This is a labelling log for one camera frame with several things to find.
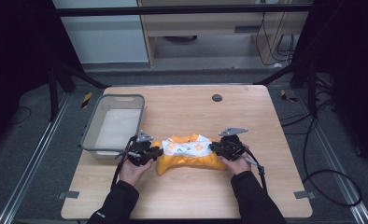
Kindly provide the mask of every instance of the wire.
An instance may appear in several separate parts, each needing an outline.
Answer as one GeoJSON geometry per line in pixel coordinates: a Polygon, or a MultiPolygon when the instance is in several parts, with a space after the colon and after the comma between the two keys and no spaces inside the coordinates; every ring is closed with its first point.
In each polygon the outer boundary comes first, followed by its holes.
{"type": "MultiPolygon", "coordinates": [[[[331,102],[332,102],[332,100],[326,100],[325,102],[323,102],[322,104],[317,106],[317,110],[320,110],[322,107],[328,105],[331,102]]],[[[300,114],[300,115],[294,115],[294,116],[291,116],[291,117],[288,117],[288,118],[285,118],[285,119],[292,119],[292,118],[296,118],[296,117],[299,117],[299,116],[302,116],[302,115],[304,115],[304,116],[301,117],[300,119],[297,119],[297,120],[295,120],[293,122],[290,122],[290,123],[287,123],[287,124],[282,124],[281,126],[282,127],[287,127],[287,126],[296,124],[298,122],[301,122],[302,120],[304,120],[304,119],[308,118],[309,116],[311,116],[310,113],[304,113],[304,114],[300,114]]]]}
{"type": "Polygon", "coordinates": [[[122,158],[120,159],[120,163],[118,163],[117,169],[115,170],[115,174],[112,178],[111,187],[110,187],[111,190],[113,190],[113,188],[117,185],[118,175],[120,174],[120,170],[122,169],[123,163],[127,160],[126,159],[127,153],[131,150],[130,145],[131,143],[133,143],[133,141],[135,141],[136,138],[137,138],[137,135],[134,135],[131,138],[129,138],[129,141],[126,144],[125,149],[115,157],[115,159],[117,159],[119,156],[122,156],[122,158]]]}
{"type": "Polygon", "coordinates": [[[250,149],[247,147],[243,147],[243,149],[247,152],[247,154],[257,163],[257,169],[259,170],[259,175],[262,182],[262,188],[265,190],[265,192],[268,194],[268,189],[266,187],[266,180],[265,180],[265,169],[263,166],[260,165],[260,163],[257,161],[253,153],[251,153],[250,149]]]}
{"type": "MultiPolygon", "coordinates": [[[[313,131],[316,128],[316,126],[317,126],[317,123],[315,123],[313,125],[313,127],[311,127],[311,130],[313,131]]],[[[284,134],[286,134],[286,135],[305,135],[305,134],[307,134],[307,132],[305,132],[305,133],[284,133],[284,134]]]]}
{"type": "Polygon", "coordinates": [[[290,46],[289,49],[280,49],[280,45],[282,43],[284,35],[281,35],[279,41],[277,43],[276,52],[278,55],[282,57],[286,57],[286,64],[289,65],[291,63],[291,59],[294,53],[294,35],[290,35],[290,46]]]}
{"type": "Polygon", "coordinates": [[[272,52],[271,44],[269,43],[269,38],[268,38],[268,35],[266,34],[266,29],[265,29],[265,12],[262,13],[262,20],[261,20],[260,28],[259,28],[259,30],[257,32],[257,35],[256,35],[256,49],[259,52],[259,55],[260,55],[260,58],[261,58],[261,61],[262,61],[263,65],[273,65],[275,63],[281,63],[281,62],[285,61],[285,60],[279,60],[279,59],[275,58],[274,53],[272,52]],[[266,63],[266,62],[263,61],[263,59],[261,57],[261,52],[260,52],[260,49],[259,49],[259,46],[258,46],[258,36],[259,36],[261,28],[263,28],[263,32],[265,34],[265,39],[266,39],[266,43],[268,44],[269,53],[271,54],[272,58],[274,58],[276,60],[274,63],[266,63]]]}
{"type": "Polygon", "coordinates": [[[361,193],[361,189],[358,187],[358,185],[356,184],[356,182],[351,179],[348,175],[345,175],[341,172],[338,172],[338,171],[335,171],[335,170],[331,170],[331,169],[324,169],[324,170],[318,170],[316,172],[313,172],[311,174],[309,174],[308,172],[308,169],[307,169],[307,164],[306,164],[306,146],[307,146],[307,143],[308,143],[308,140],[309,140],[309,135],[312,131],[311,127],[313,126],[313,123],[317,120],[318,118],[315,117],[315,118],[312,118],[312,121],[311,121],[311,125],[309,126],[308,128],[308,132],[306,133],[306,137],[305,137],[305,141],[304,141],[304,148],[303,148],[303,163],[304,163],[304,171],[305,171],[305,178],[303,179],[303,183],[306,182],[306,181],[309,181],[312,186],[321,194],[323,195],[327,200],[329,200],[330,202],[332,203],[335,203],[337,205],[340,205],[340,206],[343,206],[343,207],[351,207],[351,206],[356,206],[358,205],[359,203],[361,203],[361,200],[362,200],[362,193],[361,193]],[[345,177],[346,179],[348,179],[352,184],[353,186],[355,187],[356,191],[358,192],[359,194],[359,199],[354,202],[354,203],[340,203],[338,201],[336,201],[335,199],[333,199],[332,197],[328,196],[326,193],[324,193],[316,184],[315,182],[313,182],[312,180],[312,176],[314,175],[318,175],[318,174],[322,174],[322,173],[335,173],[337,175],[341,175],[343,177],[345,177]]]}
{"type": "Polygon", "coordinates": [[[23,123],[25,120],[29,119],[30,116],[32,115],[32,109],[30,109],[27,106],[19,106],[18,109],[26,109],[26,110],[29,111],[29,114],[27,115],[26,118],[24,118],[22,120],[19,120],[19,121],[16,121],[16,122],[9,123],[9,125],[17,125],[17,124],[23,123]]]}

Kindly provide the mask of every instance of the person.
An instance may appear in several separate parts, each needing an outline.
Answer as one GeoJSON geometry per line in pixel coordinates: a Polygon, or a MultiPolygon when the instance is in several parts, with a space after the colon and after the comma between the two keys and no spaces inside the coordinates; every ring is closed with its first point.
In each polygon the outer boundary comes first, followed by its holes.
{"type": "MultiPolygon", "coordinates": [[[[233,175],[231,184],[239,205],[239,214],[244,224],[286,223],[276,204],[260,186],[251,172],[250,165],[243,157],[228,161],[221,157],[233,175]]],[[[152,160],[144,166],[135,166],[125,161],[120,171],[120,180],[111,190],[99,210],[94,212],[88,224],[126,224],[138,200],[139,193],[134,186],[151,167],[152,160]]]]}

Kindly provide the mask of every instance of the wall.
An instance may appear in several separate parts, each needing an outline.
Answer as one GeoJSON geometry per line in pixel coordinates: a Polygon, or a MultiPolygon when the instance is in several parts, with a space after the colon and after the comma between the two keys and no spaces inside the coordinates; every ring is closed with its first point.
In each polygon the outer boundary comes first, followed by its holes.
{"type": "MultiPolygon", "coordinates": [[[[53,0],[56,8],[137,7],[135,0],[53,0]]],[[[66,17],[64,27],[82,64],[147,63],[139,16],[66,17]]]]}

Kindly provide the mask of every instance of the wooden table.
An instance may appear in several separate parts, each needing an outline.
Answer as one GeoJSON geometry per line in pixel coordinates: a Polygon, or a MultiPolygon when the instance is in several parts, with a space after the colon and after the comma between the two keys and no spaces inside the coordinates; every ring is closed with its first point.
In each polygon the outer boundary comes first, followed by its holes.
{"type": "MultiPolygon", "coordinates": [[[[118,87],[105,93],[142,94],[146,99],[143,129],[155,140],[192,133],[219,139],[219,132],[228,127],[248,128],[249,132],[239,137],[265,167],[269,195],[283,216],[312,215],[308,199],[294,196],[304,186],[264,86],[118,87]],[[222,101],[214,102],[214,94],[220,94],[222,101]]],[[[70,191],[79,191],[79,195],[65,199],[62,216],[89,218],[100,208],[117,163],[97,160],[83,151],[70,186],[70,191]]],[[[154,162],[136,187],[140,198],[131,218],[240,218],[230,179],[228,171],[185,166],[158,176],[154,162]]]]}

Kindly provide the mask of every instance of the power cord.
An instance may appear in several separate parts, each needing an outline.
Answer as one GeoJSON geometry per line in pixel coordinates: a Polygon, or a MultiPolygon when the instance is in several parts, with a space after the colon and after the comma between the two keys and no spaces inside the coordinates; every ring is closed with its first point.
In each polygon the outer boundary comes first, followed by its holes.
{"type": "MultiPolygon", "coordinates": [[[[283,38],[283,35],[280,37],[279,42],[278,42],[278,45],[280,45],[282,38],[283,38]]],[[[293,41],[294,41],[294,37],[293,37],[293,35],[292,35],[292,36],[291,36],[291,42],[290,42],[290,49],[289,49],[289,52],[291,52],[291,51],[293,50],[293,46],[294,46],[293,41]]],[[[281,60],[281,59],[277,59],[277,58],[274,56],[274,53],[272,52],[271,44],[270,44],[270,42],[269,42],[269,38],[268,38],[268,35],[267,35],[267,33],[266,33],[266,29],[265,29],[265,12],[263,12],[263,13],[262,13],[262,21],[261,21],[261,24],[260,24],[260,28],[259,28],[259,30],[258,30],[258,32],[257,32],[257,34],[256,34],[255,42],[256,42],[256,48],[257,48],[257,51],[259,52],[259,55],[260,55],[260,58],[261,58],[261,61],[262,61],[262,64],[263,64],[263,65],[273,65],[273,64],[275,64],[275,63],[282,63],[282,62],[286,62],[286,63],[287,63],[288,61],[291,61],[291,58],[289,59],[289,57],[288,57],[288,58],[286,58],[285,60],[281,60]],[[263,61],[263,59],[262,59],[262,57],[261,57],[261,52],[260,52],[260,49],[259,49],[259,46],[258,46],[258,36],[259,36],[259,34],[260,34],[261,29],[263,29],[263,33],[264,33],[264,35],[265,35],[265,40],[266,40],[266,43],[267,43],[267,45],[268,45],[269,53],[271,54],[272,58],[275,60],[275,62],[274,62],[274,63],[266,63],[266,62],[264,62],[264,61],[263,61]]]]}
{"type": "Polygon", "coordinates": [[[307,164],[306,164],[306,146],[307,146],[307,142],[308,142],[308,139],[309,139],[309,135],[312,131],[311,127],[313,126],[314,122],[317,120],[318,118],[315,117],[315,118],[312,118],[312,121],[311,121],[311,124],[308,128],[308,132],[305,136],[305,141],[304,141],[304,148],[303,148],[303,163],[304,163],[304,171],[305,171],[305,178],[303,179],[303,183],[305,183],[306,181],[309,181],[309,183],[312,184],[312,186],[321,194],[323,195],[327,200],[329,200],[330,202],[332,203],[335,203],[337,205],[340,205],[340,206],[343,206],[343,207],[351,207],[351,206],[356,206],[358,205],[359,203],[361,203],[361,200],[362,200],[362,193],[361,193],[361,189],[358,187],[358,185],[356,184],[356,182],[350,178],[348,175],[345,175],[341,172],[338,172],[338,171],[335,171],[335,170],[331,170],[331,169],[323,169],[323,170],[318,170],[316,172],[313,172],[311,174],[309,174],[308,172],[308,169],[307,169],[307,164]],[[319,174],[323,174],[323,173],[334,173],[334,174],[337,174],[337,175],[341,175],[343,177],[345,177],[346,179],[348,179],[354,186],[354,188],[356,189],[356,191],[358,192],[359,194],[359,199],[354,202],[354,203],[341,203],[341,202],[338,202],[336,201],[335,199],[333,199],[332,197],[328,196],[326,193],[324,193],[316,184],[315,182],[312,180],[312,176],[314,175],[319,175],[319,174]]]}
{"type": "Polygon", "coordinates": [[[265,190],[266,193],[268,193],[268,189],[266,187],[266,181],[265,181],[265,168],[260,165],[260,163],[257,161],[257,159],[254,157],[253,153],[247,148],[244,147],[244,150],[247,152],[247,154],[256,162],[257,169],[259,171],[259,175],[261,178],[262,188],[265,190]]]}
{"type": "MultiPolygon", "coordinates": [[[[321,93],[324,93],[325,91],[320,91],[317,93],[317,95],[321,94],[321,93]]],[[[318,105],[317,107],[317,111],[319,111],[320,109],[322,109],[323,107],[325,107],[326,105],[330,105],[333,101],[332,100],[326,100],[324,103],[318,105]]],[[[282,127],[286,127],[286,126],[289,126],[289,125],[292,125],[292,124],[295,124],[295,123],[298,123],[306,118],[308,118],[309,116],[311,116],[310,113],[307,113],[307,114],[300,114],[300,115],[294,115],[294,116],[291,116],[291,117],[288,117],[288,118],[285,118],[285,119],[292,119],[292,118],[297,118],[297,117],[300,117],[302,116],[300,119],[297,119],[293,122],[290,122],[288,124],[283,124],[282,127]]],[[[308,143],[308,140],[309,140],[309,135],[310,133],[312,132],[312,130],[315,129],[315,127],[317,126],[317,122],[318,122],[318,117],[314,117],[312,118],[311,120],[311,123],[307,129],[307,132],[306,133],[285,133],[285,134],[305,134],[305,140],[304,140],[304,148],[303,148],[303,164],[304,164],[304,171],[305,171],[305,178],[302,180],[303,183],[305,183],[306,181],[309,181],[309,183],[321,194],[323,195],[327,200],[329,200],[330,202],[332,203],[335,203],[337,205],[340,205],[340,206],[343,206],[343,207],[351,207],[351,206],[356,206],[358,205],[359,203],[361,203],[361,200],[362,200],[362,193],[361,193],[361,189],[359,188],[359,186],[357,185],[357,183],[352,179],[350,178],[348,175],[345,175],[339,171],[335,171],[335,170],[332,170],[332,169],[322,169],[322,170],[318,170],[316,172],[313,172],[311,174],[309,174],[309,171],[307,169],[307,164],[306,164],[306,147],[307,147],[307,143],[308,143]],[[332,197],[328,196],[325,192],[323,192],[317,185],[316,183],[312,180],[312,176],[314,175],[319,175],[319,174],[323,174],[323,173],[334,173],[336,175],[341,175],[343,176],[344,178],[346,178],[347,180],[349,180],[354,188],[356,189],[356,191],[358,192],[358,195],[359,195],[359,199],[354,202],[354,203],[341,203],[341,202],[338,202],[336,201],[335,199],[333,199],[332,197]]]]}
{"type": "Polygon", "coordinates": [[[286,64],[289,65],[291,63],[292,56],[294,54],[294,35],[290,35],[290,46],[289,49],[280,49],[280,45],[282,43],[284,35],[281,35],[279,41],[277,42],[276,52],[278,55],[282,57],[286,57],[286,64]]]}
{"type": "Polygon", "coordinates": [[[115,157],[115,159],[117,159],[118,157],[122,156],[122,158],[120,158],[120,162],[118,163],[117,169],[115,170],[114,176],[112,178],[111,187],[110,187],[111,190],[113,190],[114,187],[117,185],[118,175],[120,174],[120,170],[122,169],[123,163],[127,160],[126,155],[130,151],[130,145],[133,141],[135,141],[136,137],[137,136],[133,136],[129,138],[129,141],[126,144],[125,149],[115,157]]]}

